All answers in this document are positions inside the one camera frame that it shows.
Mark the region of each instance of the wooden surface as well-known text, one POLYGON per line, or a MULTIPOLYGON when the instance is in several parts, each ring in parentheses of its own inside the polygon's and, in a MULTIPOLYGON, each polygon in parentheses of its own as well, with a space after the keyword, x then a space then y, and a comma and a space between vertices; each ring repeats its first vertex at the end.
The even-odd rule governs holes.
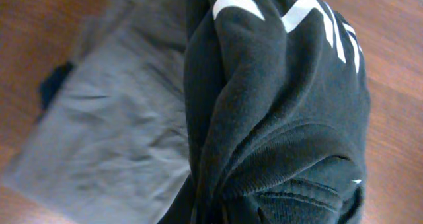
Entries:
MULTIPOLYGON (((373 99, 363 223, 423 223, 423 0, 326 0, 356 29, 373 99)), ((104 0, 0 0, 0 169, 38 114, 36 87, 104 0)), ((0 188, 0 224, 70 223, 0 188)))

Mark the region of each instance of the clothing pile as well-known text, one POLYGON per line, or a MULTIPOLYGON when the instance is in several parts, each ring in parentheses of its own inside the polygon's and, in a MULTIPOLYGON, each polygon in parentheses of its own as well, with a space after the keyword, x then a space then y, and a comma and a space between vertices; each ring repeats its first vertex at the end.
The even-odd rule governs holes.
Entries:
POLYGON ((79 223, 360 221, 365 63, 324 1, 113 0, 82 38, 11 188, 79 223))

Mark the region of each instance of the wooden table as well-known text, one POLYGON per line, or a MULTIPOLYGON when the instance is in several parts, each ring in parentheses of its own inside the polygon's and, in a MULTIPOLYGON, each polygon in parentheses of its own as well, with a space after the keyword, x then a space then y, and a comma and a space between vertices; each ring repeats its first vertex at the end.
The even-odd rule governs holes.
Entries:
MULTIPOLYGON (((38 114, 39 82, 106 0, 0 0, 0 169, 38 114)), ((364 223, 423 223, 423 0, 326 0, 356 29, 373 99, 364 223)), ((6 188, 0 224, 70 223, 6 188)))

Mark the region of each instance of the white print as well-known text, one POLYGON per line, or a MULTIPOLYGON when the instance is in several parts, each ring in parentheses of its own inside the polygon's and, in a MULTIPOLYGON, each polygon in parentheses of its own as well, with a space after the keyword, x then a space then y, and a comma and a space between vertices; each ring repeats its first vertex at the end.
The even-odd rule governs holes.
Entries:
POLYGON ((329 16, 320 6, 317 0, 297 0, 288 12, 281 18, 287 33, 290 33, 298 27, 312 9, 317 9, 323 16, 323 24, 325 26, 326 39, 330 46, 333 47, 333 24, 329 16))
MULTIPOLYGON (((356 35, 356 31, 350 25, 346 23, 342 23, 342 24, 344 25, 344 28, 347 31, 347 33, 353 34, 354 36, 356 35)), ((354 65, 356 66, 356 73, 358 73, 358 71, 360 70, 360 54, 358 50, 360 49, 361 52, 363 51, 361 46, 358 46, 357 40, 354 39, 354 37, 352 37, 351 35, 348 35, 348 36, 350 37, 350 41, 354 49, 354 65)))
POLYGON ((329 5, 326 3, 326 6, 328 7, 330 11, 330 15, 332 16, 334 26, 335 26, 335 37, 336 37, 336 53, 338 53, 339 59, 346 63, 345 59, 345 53, 344 53, 344 47, 342 46, 341 42, 341 36, 339 35, 339 28, 338 28, 338 22, 336 21, 335 15, 332 11, 332 9, 329 7, 329 5))
MULTIPOLYGON (((281 22, 285 28, 287 33, 294 31, 301 22, 305 19, 305 17, 313 10, 317 9, 320 14, 323 16, 323 24, 325 26, 325 33, 326 33, 326 40, 333 48, 334 38, 333 32, 335 32, 336 38, 336 53, 338 54, 339 59, 346 63, 345 53, 344 53, 344 46, 342 45, 342 41, 340 38, 338 22, 336 21, 335 15, 332 9, 329 7, 327 3, 325 3, 328 10, 330 11, 330 15, 333 19, 331 21, 330 17, 326 14, 325 10, 320 6, 317 0, 297 0, 293 6, 288 10, 288 12, 281 17, 281 22)), ((227 7, 238 7, 240 9, 244 9, 258 18, 264 20, 264 16, 261 13, 260 9, 258 8, 256 2, 254 0, 217 0, 213 6, 213 17, 216 20, 218 14, 227 7)), ((358 45, 357 40, 354 39, 350 34, 355 35, 356 32, 354 29, 348 25, 343 24, 347 33, 349 33, 349 39, 354 49, 354 65, 356 67, 356 73, 358 73, 360 69, 360 55, 359 51, 362 52, 362 48, 358 45)))
POLYGON ((261 20, 264 20, 264 16, 254 0, 217 0, 213 6, 214 20, 216 20, 220 11, 227 7, 238 7, 244 9, 256 15, 261 20))

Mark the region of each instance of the black fabric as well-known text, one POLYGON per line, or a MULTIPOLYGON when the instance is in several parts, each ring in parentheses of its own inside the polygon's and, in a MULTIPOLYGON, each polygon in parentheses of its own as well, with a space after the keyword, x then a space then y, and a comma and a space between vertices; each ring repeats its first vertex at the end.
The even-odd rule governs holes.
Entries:
POLYGON ((230 223, 358 222, 370 97, 348 22, 317 0, 338 27, 330 45, 317 9, 287 31, 281 17, 296 0, 253 0, 264 20, 239 7, 214 19, 216 1, 188 0, 186 184, 195 202, 174 206, 191 209, 192 223, 222 223, 223 210, 230 223))
POLYGON ((174 199, 166 215, 158 224, 165 223, 189 223, 191 220, 192 207, 195 202, 194 183, 189 176, 178 195, 174 199))
POLYGON ((39 91, 41 96, 41 107, 47 110, 51 101, 60 90, 61 85, 67 76, 73 70, 74 65, 68 61, 65 64, 55 68, 48 77, 41 83, 39 91))

